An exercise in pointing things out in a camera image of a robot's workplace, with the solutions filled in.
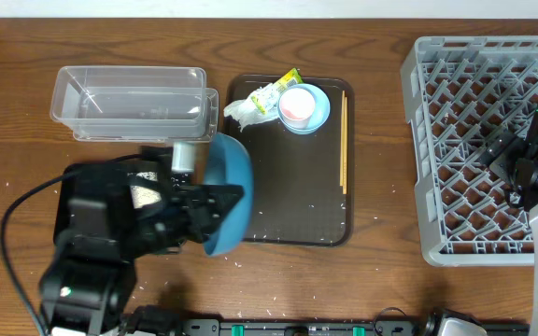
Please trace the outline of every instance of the white tissue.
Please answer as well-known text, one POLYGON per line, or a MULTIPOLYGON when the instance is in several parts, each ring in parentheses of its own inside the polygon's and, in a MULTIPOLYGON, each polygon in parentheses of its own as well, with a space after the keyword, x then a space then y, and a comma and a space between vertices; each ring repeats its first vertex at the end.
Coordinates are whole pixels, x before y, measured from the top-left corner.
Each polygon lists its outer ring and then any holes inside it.
POLYGON ((252 103, 250 98, 234 101, 225 106, 223 115, 225 117, 232 116, 232 118, 238 121, 240 123, 240 132, 242 132, 248 125, 260 124, 278 118, 277 105, 274 105, 267 110, 266 114, 263 114, 257 106, 252 103))

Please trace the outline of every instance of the small blue dish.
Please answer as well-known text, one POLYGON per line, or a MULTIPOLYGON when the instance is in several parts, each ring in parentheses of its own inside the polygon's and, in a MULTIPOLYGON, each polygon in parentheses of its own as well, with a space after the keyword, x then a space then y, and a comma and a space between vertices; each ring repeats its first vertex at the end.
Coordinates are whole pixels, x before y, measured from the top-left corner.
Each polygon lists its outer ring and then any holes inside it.
POLYGON ((281 122, 283 122, 284 126, 288 129, 288 131, 300 135, 304 134, 311 134, 312 132, 316 131, 321 127, 325 121, 327 121, 327 118, 329 117, 329 113, 331 110, 331 106, 329 103, 329 98, 327 98, 327 94, 323 92, 321 89, 314 85, 310 84, 296 84, 294 86, 291 86, 288 88, 294 89, 294 88, 301 88, 305 89, 310 92, 310 94, 313 95, 313 98, 315 98, 315 111, 313 112, 313 115, 310 117, 310 120, 308 121, 308 125, 304 127, 303 129, 298 129, 295 127, 292 127, 288 125, 286 121, 284 121, 283 115, 281 113, 281 110, 279 108, 279 103, 277 103, 277 114, 279 115, 279 119, 281 122))

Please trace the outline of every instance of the wooden table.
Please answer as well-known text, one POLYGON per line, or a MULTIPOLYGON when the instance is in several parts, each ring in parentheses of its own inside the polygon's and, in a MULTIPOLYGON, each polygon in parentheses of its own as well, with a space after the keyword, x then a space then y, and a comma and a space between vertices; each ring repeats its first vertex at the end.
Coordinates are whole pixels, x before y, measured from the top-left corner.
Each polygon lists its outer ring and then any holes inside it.
MULTIPOLYGON (((207 258, 199 245, 187 244, 178 257, 145 257, 137 262, 139 281, 127 311, 160 304, 225 319, 241 313, 245 319, 356 321, 388 306, 423 315, 444 305, 481 319, 528 321, 532 268, 434 268, 420 254, 416 164, 399 71, 423 35, 538 35, 538 21, 0 19, 0 218, 18 196, 72 162, 137 150, 77 142, 51 121, 60 67, 200 66, 224 106, 237 75, 283 74, 295 66, 304 76, 341 77, 356 92, 350 241, 334 249, 244 244, 226 258, 207 258)), ((7 234, 35 304, 53 253, 59 187, 24 204, 7 234)), ((1 260, 0 334, 35 334, 1 260)))

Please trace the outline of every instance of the pink cup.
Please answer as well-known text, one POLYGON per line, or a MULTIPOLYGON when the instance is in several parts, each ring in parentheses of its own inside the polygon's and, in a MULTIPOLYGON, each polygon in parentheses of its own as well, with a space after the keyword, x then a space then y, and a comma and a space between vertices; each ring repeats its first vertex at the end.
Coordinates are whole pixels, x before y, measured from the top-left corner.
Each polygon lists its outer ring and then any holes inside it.
POLYGON ((279 98, 279 110, 284 122, 303 130, 315 111, 315 97, 303 88, 291 88, 279 98))

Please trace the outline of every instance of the chopsticks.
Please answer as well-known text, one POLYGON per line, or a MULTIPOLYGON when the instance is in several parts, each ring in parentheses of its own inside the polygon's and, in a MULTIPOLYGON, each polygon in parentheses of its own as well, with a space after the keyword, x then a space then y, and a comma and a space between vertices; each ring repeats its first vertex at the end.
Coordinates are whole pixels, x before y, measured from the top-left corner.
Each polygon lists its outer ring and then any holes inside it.
POLYGON ((340 122, 340 186, 347 194, 347 97, 342 91, 342 118, 340 122))

